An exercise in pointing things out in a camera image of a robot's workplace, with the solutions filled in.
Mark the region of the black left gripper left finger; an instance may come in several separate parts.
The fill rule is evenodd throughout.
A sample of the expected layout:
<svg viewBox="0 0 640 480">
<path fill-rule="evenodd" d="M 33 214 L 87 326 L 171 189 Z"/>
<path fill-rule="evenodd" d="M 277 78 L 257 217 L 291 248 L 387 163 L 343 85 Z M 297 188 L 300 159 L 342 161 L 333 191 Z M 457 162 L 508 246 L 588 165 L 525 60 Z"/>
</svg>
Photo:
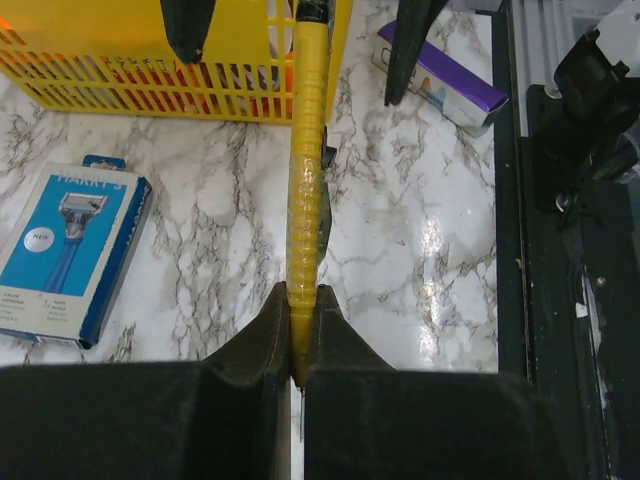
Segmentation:
<svg viewBox="0 0 640 480">
<path fill-rule="evenodd" d="M 287 479 L 289 308 L 259 314 L 198 361 L 1 371 L 5 479 Z"/>
</svg>

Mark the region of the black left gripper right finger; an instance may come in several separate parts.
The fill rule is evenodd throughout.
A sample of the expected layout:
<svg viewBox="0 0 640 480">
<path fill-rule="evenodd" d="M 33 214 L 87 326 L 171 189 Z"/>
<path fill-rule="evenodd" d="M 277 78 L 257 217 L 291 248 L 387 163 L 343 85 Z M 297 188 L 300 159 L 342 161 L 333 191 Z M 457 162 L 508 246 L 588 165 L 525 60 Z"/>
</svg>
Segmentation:
<svg viewBox="0 0 640 480">
<path fill-rule="evenodd" d="M 495 373 L 396 370 L 318 289 L 306 383 L 307 479 L 562 479 L 545 401 Z"/>
</svg>

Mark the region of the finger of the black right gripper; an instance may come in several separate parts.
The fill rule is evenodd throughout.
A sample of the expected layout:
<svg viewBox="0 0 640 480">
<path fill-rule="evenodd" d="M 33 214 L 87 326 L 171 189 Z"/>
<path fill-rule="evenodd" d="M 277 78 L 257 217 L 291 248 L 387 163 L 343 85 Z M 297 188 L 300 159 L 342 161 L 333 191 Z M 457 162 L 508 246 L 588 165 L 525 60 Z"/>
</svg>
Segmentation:
<svg viewBox="0 0 640 480">
<path fill-rule="evenodd" d="M 183 64 L 201 62 L 215 0 L 161 0 L 167 41 Z"/>
<path fill-rule="evenodd" d="M 409 85 L 429 29 L 445 0 L 400 0 L 389 57 L 384 104 L 398 105 Z"/>
</svg>

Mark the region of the yellow utility knife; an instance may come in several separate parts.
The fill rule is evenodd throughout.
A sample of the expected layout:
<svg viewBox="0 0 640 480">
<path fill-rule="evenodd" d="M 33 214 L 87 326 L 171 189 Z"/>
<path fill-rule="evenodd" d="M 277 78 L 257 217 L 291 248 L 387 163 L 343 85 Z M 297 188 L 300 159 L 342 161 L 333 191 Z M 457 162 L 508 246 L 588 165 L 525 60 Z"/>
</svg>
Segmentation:
<svg viewBox="0 0 640 480">
<path fill-rule="evenodd" d="M 300 391 L 305 390 L 309 375 L 317 300 L 322 160 L 330 60 L 329 19 L 327 1 L 298 3 L 294 31 L 286 288 L 293 379 Z"/>
</svg>

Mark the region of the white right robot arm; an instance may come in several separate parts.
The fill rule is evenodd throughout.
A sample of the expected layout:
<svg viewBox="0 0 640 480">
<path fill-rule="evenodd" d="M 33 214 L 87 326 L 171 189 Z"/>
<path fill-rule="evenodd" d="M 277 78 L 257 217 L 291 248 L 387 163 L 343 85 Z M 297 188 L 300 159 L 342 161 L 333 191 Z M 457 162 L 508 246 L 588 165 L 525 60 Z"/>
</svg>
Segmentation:
<svg viewBox="0 0 640 480">
<path fill-rule="evenodd" d="M 160 1 L 165 34 L 178 58 L 187 65 L 202 59 L 217 1 Z M 299 1 L 296 27 L 318 24 L 327 32 L 333 1 Z M 409 85 L 409 67 L 418 60 L 418 41 L 447 1 L 399 1 L 396 30 L 385 90 L 385 105 L 397 105 Z M 535 173 L 538 208 L 551 208 L 551 193 L 564 224 L 580 214 L 596 216 L 589 190 L 594 180 L 613 180 L 623 170 L 622 153 L 611 150 L 639 119 L 639 1 L 623 1 L 585 32 L 554 72 L 560 95 L 555 113 L 533 133 L 533 156 L 546 167 L 547 178 Z"/>
</svg>

